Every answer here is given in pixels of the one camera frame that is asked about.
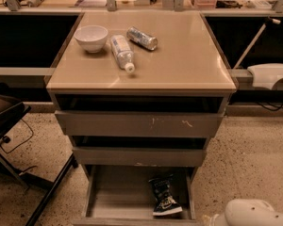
beige tabletop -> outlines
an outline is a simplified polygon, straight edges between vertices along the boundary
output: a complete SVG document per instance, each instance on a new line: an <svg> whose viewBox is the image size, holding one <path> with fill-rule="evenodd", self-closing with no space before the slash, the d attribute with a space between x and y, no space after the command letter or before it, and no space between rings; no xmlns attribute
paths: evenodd
<svg viewBox="0 0 283 226"><path fill-rule="evenodd" d="M135 26L157 37L158 48L149 52L130 42L136 67L130 75L118 67L109 40L100 53L89 54L72 38L49 90L236 90L198 11L95 10L86 12L78 27L89 24L106 27L108 37L125 36Z"/></svg>

white bowl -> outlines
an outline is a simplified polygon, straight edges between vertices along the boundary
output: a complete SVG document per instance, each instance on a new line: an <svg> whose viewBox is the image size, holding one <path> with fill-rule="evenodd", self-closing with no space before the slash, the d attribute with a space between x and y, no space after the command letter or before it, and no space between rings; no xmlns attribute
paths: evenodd
<svg viewBox="0 0 283 226"><path fill-rule="evenodd" d="M82 26L75 32L77 43L89 53L99 52L104 47L107 37L107 29L98 25Z"/></svg>

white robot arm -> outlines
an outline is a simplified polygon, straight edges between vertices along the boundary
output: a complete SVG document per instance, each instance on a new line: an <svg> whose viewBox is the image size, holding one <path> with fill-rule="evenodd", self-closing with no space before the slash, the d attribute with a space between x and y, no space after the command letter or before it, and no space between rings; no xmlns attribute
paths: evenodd
<svg viewBox="0 0 283 226"><path fill-rule="evenodd" d="M230 201L225 212L210 219L209 226L283 226L283 213L278 213L263 200Z"/></svg>

can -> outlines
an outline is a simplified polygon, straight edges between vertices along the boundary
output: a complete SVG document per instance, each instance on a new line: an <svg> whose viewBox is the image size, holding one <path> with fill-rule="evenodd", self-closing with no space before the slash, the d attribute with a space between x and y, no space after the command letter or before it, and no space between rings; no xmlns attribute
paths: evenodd
<svg viewBox="0 0 283 226"><path fill-rule="evenodd" d="M127 32L126 36L136 42L137 44L141 45L142 47L148 49L148 50L155 50L158 47L158 39L147 35L143 32L141 32L136 27L132 26L130 27Z"/></svg>

speckled floor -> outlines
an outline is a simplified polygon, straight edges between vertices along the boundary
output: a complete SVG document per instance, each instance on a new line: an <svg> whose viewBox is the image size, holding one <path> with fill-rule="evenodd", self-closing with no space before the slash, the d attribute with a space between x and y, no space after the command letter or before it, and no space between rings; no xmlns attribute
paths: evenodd
<svg viewBox="0 0 283 226"><path fill-rule="evenodd" d="M223 212L235 198L263 199L283 212L283 110L255 117L249 117L252 110L238 111L225 117L192 183L198 220ZM70 141L52 113L30 113L25 121L35 136L5 157L20 170L37 166L29 172L54 180L71 154ZM19 122L9 136L7 151L27 138L29 130ZM36 225L72 225L80 218L87 184L82 168L71 168ZM13 178L0 174L0 226L25 225L43 195L34 186L24 191Z"/></svg>

